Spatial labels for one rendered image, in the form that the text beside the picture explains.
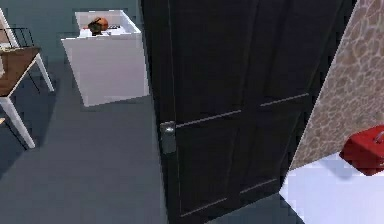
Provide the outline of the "black room door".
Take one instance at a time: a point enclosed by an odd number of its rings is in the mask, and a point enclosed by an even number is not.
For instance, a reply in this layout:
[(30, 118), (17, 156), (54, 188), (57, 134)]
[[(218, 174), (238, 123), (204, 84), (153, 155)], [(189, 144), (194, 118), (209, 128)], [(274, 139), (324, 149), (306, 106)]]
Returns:
[(280, 190), (357, 1), (140, 0), (168, 224)]

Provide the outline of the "white cabinet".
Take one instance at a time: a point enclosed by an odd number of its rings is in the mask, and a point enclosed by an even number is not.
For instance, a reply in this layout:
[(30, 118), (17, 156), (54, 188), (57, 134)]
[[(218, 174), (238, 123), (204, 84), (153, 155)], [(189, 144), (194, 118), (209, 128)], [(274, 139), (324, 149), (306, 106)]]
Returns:
[[(122, 10), (75, 14), (79, 35), (62, 40), (83, 104), (96, 106), (149, 94), (142, 32)], [(93, 36), (97, 17), (108, 29)]]

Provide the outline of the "orange round object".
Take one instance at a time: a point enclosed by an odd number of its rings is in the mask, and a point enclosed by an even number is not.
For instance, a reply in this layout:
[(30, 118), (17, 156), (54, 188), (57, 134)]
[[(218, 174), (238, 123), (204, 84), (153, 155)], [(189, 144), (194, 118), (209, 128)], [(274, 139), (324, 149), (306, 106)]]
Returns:
[(88, 29), (93, 36), (100, 35), (108, 29), (108, 21), (104, 17), (97, 17), (88, 24)]

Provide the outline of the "white counter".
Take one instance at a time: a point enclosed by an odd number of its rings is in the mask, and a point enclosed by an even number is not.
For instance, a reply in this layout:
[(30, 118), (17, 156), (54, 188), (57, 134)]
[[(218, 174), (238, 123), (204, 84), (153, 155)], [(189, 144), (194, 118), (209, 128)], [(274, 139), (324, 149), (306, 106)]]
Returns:
[(305, 224), (384, 224), (384, 171), (365, 176), (338, 153), (289, 171), (280, 195)]

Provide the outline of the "red box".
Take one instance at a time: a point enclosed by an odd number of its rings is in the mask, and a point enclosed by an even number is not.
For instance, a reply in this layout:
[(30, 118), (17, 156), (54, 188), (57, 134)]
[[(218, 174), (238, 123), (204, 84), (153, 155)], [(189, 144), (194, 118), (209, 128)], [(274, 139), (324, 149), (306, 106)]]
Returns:
[(339, 156), (366, 176), (384, 171), (384, 125), (351, 135)]

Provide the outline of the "brown table white legs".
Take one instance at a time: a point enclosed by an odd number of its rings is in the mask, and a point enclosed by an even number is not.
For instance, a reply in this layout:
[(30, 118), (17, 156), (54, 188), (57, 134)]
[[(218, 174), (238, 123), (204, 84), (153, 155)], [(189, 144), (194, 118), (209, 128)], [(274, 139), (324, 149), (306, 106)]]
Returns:
[(0, 51), (0, 107), (30, 149), (36, 147), (35, 142), (17, 112), (11, 96), (34, 64), (38, 64), (48, 89), (53, 92), (54, 87), (39, 47), (8, 48)]

